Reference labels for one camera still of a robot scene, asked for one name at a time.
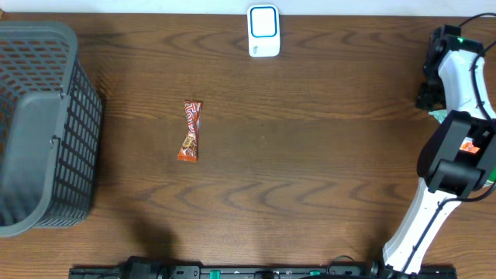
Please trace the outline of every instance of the snack packet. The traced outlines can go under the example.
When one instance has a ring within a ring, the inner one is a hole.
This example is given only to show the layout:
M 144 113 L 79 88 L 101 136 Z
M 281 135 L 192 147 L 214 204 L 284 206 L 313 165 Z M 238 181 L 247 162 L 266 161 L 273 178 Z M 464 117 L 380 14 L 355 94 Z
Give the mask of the snack packet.
M 198 160 L 198 128 L 200 128 L 200 111 L 202 102 L 184 101 L 184 110 L 188 120 L 188 134 L 177 155 L 178 160 L 196 162 Z

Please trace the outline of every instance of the basket mesh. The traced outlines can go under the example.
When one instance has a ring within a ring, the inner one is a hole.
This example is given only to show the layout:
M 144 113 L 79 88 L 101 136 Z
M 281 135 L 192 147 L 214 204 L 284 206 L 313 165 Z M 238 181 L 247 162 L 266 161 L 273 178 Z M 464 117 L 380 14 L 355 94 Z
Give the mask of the basket mesh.
M 74 65 L 69 92 L 71 103 L 58 154 L 52 203 L 38 226 L 72 226 L 88 214 L 91 203 L 102 103 L 79 61 Z

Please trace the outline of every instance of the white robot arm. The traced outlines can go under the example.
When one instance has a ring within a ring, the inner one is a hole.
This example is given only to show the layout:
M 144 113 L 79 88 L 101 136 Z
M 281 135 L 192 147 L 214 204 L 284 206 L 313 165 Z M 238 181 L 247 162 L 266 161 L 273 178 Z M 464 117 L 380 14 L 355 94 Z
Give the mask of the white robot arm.
M 383 248 L 385 267 L 404 274 L 420 271 L 434 236 L 460 205 L 457 199 L 467 198 L 469 193 L 480 189 L 494 169 L 489 158 L 494 153 L 491 150 L 494 131 L 487 124 L 476 96 L 478 93 L 485 112 L 496 118 L 484 83 L 484 58 L 477 56 L 483 48 L 462 38 L 460 33 L 460 27 L 443 26 L 430 38 L 424 65 L 427 83 L 421 88 L 417 106 L 433 110 L 435 103 L 444 105 L 449 123 L 445 121 L 422 150 L 417 166 L 421 178 L 415 199 L 399 230 Z

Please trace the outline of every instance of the wire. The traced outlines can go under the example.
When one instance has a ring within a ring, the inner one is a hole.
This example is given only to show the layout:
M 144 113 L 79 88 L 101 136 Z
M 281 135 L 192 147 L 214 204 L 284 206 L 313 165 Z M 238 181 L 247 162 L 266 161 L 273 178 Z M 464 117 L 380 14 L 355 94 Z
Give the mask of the wire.
M 482 114 L 484 114 L 484 117 L 488 120 L 489 125 L 491 126 L 491 129 L 493 132 L 496 133 L 496 124 L 494 124 L 493 119 L 489 116 L 489 113 L 487 113 L 486 108 L 484 107 L 484 102 L 481 99 L 481 93 L 479 93 L 479 87 L 477 86 L 477 79 L 475 76 L 475 69 L 477 68 L 477 61 L 479 58 L 484 56 L 486 52 L 488 52 L 492 47 L 496 45 L 496 40 L 492 42 L 488 47 L 486 47 L 484 50 L 482 50 L 474 59 L 474 62 L 472 62 L 472 67 L 470 67 L 470 70 L 472 71 L 472 85 L 474 86 L 474 92 L 475 92 L 475 98 L 477 99 L 477 106 L 479 109 L 482 111 Z
M 485 15 L 486 16 L 490 15 L 490 16 L 496 17 L 496 13 L 485 12 L 485 13 L 481 13 L 479 15 L 472 16 L 471 18 L 465 20 L 464 22 L 462 22 L 458 26 L 461 27 L 461 26 L 465 25 L 466 23 L 468 23 L 474 19 L 480 18 L 481 16 L 485 16 Z M 494 47 L 494 45 L 496 45 L 496 40 L 493 43 L 491 43 L 488 47 L 486 47 L 484 50 L 482 50 L 474 58 L 474 61 L 472 62 L 472 66 L 470 67 L 470 70 L 472 71 L 472 85 L 474 86 L 475 98 L 477 99 L 477 107 L 480 109 L 480 111 L 482 112 L 482 114 L 484 115 L 486 120 L 489 122 L 489 126 L 491 127 L 491 129 L 493 131 L 493 136 L 496 136 L 496 124 L 494 123 L 494 120 L 491 118 L 489 113 L 487 113 L 486 108 L 484 107 L 485 102 L 482 101 L 481 93 L 479 92 L 479 87 L 477 86 L 477 79 L 476 79 L 476 73 L 475 73 L 475 69 L 477 68 L 477 61 L 479 60 L 479 58 L 483 57 L 486 54 L 486 52 L 488 52 L 492 47 Z M 430 219 L 426 228 L 422 232 L 420 238 L 418 239 L 417 244 L 415 246 L 413 246 L 412 252 L 410 253 L 410 256 L 408 257 L 407 262 L 406 262 L 406 264 L 403 267 L 401 272 L 404 273 L 408 269 L 408 266 L 410 265 L 411 261 L 413 260 L 413 257 L 415 256 L 415 253 L 417 252 L 417 249 L 420 247 L 420 244 L 422 244 L 422 241 L 424 240 L 425 236 L 427 235 L 427 233 L 431 229 L 432 224 L 436 220 L 437 216 L 443 210 L 444 206 L 448 202 L 454 202 L 454 201 L 455 202 L 458 202 L 458 201 L 459 202 L 479 202 L 479 201 L 482 201 L 483 199 L 489 197 L 494 192 L 494 190 L 496 190 L 496 181 L 493 182 L 493 184 L 489 187 L 489 189 L 485 193 L 483 193 L 482 195 L 480 195 L 476 198 L 448 198 L 448 199 L 444 200 L 443 202 L 439 203 L 439 205 L 436 209 L 436 212 L 434 212 L 434 215 L 432 216 L 432 218 Z
M 465 24 L 467 24 L 467 23 L 471 22 L 472 20 L 474 20 L 474 19 L 478 19 L 478 18 L 480 18 L 481 16 L 485 16 L 485 15 L 486 15 L 486 16 L 489 16 L 489 15 L 490 15 L 490 16 L 496 16 L 496 13 L 494 13 L 494 12 L 483 12 L 483 13 L 481 13 L 481 14 L 474 15 L 474 16 L 472 16 L 471 18 L 469 18 L 469 19 L 465 20 L 464 22 L 460 23 L 460 24 L 458 25 L 458 27 L 464 26 Z

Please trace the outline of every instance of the white device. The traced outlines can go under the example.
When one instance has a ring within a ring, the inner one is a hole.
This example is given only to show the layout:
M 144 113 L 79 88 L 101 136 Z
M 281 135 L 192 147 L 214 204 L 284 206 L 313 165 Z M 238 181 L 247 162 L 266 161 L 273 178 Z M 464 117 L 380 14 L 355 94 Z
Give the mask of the white device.
M 274 5 L 248 9 L 248 50 L 251 57 L 273 57 L 281 48 L 279 10 Z

